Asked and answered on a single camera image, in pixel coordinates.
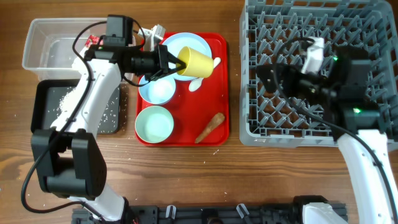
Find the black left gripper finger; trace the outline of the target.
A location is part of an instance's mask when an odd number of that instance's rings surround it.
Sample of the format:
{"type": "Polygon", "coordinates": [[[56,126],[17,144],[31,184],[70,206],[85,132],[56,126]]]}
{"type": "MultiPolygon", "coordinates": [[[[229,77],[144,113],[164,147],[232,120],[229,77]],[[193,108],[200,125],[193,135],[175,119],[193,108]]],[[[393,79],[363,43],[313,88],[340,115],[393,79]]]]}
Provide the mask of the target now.
{"type": "Polygon", "coordinates": [[[174,64],[176,67],[186,67],[186,63],[183,62],[181,59],[176,57],[170,52],[167,52],[167,65],[168,64],[174,64]]]}
{"type": "Polygon", "coordinates": [[[186,69],[186,65],[177,65],[175,68],[172,69],[168,69],[168,71],[166,72],[165,69],[160,69],[157,72],[155,72],[153,75],[151,75],[151,81],[157,81],[161,78],[167,77],[173,73],[177,73],[181,70],[186,69]]]}

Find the light blue bowl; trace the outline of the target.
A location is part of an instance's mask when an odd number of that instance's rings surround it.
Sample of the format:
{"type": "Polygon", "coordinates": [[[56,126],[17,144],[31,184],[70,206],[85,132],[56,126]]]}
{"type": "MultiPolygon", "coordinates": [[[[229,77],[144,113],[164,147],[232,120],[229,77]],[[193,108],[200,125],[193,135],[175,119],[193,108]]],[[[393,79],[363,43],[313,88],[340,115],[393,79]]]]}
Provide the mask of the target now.
{"type": "Polygon", "coordinates": [[[164,77],[151,82],[142,77],[139,84],[142,85],[139,87],[141,98],[153,105],[168,103],[176,91],[176,82],[173,77],[164,77]]]}

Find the yellow plastic cup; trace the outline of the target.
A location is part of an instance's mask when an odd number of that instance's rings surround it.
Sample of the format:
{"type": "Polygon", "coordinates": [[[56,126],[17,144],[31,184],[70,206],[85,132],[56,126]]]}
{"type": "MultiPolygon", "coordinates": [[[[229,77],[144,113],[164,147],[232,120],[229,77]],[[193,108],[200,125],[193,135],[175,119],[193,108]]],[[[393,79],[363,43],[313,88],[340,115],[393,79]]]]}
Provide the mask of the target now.
{"type": "Polygon", "coordinates": [[[208,78],[213,73],[214,60],[193,48],[183,47],[177,58],[185,63],[185,68],[178,71],[178,75],[208,78]]]}

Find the mint green bowl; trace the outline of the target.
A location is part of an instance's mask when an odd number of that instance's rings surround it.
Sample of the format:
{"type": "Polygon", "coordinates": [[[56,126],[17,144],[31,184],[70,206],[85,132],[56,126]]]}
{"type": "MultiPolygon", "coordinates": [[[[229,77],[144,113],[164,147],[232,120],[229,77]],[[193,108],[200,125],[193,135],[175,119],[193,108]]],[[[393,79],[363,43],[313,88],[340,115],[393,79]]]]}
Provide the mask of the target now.
{"type": "Polygon", "coordinates": [[[174,130],[174,118],[161,106],[149,106],[136,116],[135,130],[144,142],[160,143],[174,130]]]}

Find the red snack wrapper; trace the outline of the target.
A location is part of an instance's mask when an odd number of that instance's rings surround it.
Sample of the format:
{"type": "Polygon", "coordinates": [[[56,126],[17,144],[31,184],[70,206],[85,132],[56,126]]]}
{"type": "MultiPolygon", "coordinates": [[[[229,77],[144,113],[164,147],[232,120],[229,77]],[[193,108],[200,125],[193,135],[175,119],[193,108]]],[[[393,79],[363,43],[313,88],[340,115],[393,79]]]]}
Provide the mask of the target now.
{"type": "Polygon", "coordinates": [[[85,42],[85,47],[89,48],[91,45],[103,45],[102,37],[90,35],[85,42]]]}

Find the orange carrot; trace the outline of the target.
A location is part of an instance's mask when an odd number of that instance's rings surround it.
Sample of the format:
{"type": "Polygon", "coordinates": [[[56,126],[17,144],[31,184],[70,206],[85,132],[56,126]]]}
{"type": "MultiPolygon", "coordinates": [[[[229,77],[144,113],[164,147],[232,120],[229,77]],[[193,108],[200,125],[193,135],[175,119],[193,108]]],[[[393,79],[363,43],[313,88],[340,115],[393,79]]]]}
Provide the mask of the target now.
{"type": "Polygon", "coordinates": [[[206,125],[204,130],[195,139],[195,144],[202,142],[212,131],[214,131],[219,125],[221,125],[225,120],[225,115],[223,113],[217,113],[212,117],[210,122],[206,125]]]}

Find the pile of white rice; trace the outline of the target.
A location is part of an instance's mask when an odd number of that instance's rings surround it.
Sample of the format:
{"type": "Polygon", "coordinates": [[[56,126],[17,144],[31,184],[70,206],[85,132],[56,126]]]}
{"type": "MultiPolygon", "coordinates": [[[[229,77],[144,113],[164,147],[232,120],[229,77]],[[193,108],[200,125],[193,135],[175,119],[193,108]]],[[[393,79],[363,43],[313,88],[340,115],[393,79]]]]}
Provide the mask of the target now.
{"type": "MultiPolygon", "coordinates": [[[[72,98],[75,91],[74,86],[61,87],[60,89],[62,94],[58,107],[53,109],[56,118],[60,117],[61,113],[69,108],[68,101],[72,98]]],[[[118,130],[120,95],[121,88],[117,87],[109,98],[99,122],[98,132],[100,134],[111,134],[118,130]]]]}

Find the white tissue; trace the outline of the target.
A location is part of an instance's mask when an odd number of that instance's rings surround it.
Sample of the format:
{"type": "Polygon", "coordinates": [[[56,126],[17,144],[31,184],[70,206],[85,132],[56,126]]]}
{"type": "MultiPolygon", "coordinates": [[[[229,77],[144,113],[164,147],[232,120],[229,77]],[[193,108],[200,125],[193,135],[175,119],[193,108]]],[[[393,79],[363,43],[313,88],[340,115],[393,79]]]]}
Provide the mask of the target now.
{"type": "MultiPolygon", "coordinates": [[[[83,47],[82,50],[80,51],[79,55],[83,58],[85,56],[85,52],[87,50],[88,50],[88,47],[83,47]]],[[[85,64],[79,57],[77,57],[72,63],[72,69],[83,70],[84,68],[86,68],[85,64]]]]}

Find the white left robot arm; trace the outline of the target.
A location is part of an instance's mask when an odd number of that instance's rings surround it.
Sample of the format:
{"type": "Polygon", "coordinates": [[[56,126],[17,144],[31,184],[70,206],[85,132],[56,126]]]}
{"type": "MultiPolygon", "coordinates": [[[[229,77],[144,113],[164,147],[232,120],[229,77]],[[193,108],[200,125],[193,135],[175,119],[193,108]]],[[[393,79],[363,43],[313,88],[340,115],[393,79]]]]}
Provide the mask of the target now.
{"type": "Polygon", "coordinates": [[[129,202],[106,183],[107,167],[96,143],[101,114],[126,73],[143,75],[151,82],[186,69],[188,61],[175,57],[164,45],[149,52],[139,46],[91,45],[78,58],[84,71],[72,107],[52,127],[33,132],[34,164],[22,185],[21,202],[26,210],[40,212],[26,199],[27,185],[36,172],[43,192],[69,200],[44,213],[80,205],[97,223],[134,223],[137,218],[129,202]]]}

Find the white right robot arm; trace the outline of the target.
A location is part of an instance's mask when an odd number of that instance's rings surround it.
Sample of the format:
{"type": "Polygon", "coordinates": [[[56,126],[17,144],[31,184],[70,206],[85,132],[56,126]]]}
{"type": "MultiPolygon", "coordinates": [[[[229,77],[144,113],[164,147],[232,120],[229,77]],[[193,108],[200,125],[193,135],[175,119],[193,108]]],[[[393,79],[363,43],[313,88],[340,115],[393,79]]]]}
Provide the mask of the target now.
{"type": "Polygon", "coordinates": [[[343,46],[335,51],[329,76],[309,67],[259,65],[256,75],[268,92],[278,92],[295,110],[329,126],[346,162],[359,219],[397,223],[397,186],[387,152],[387,135],[377,104],[364,98],[371,69],[368,53],[343,46]]]}

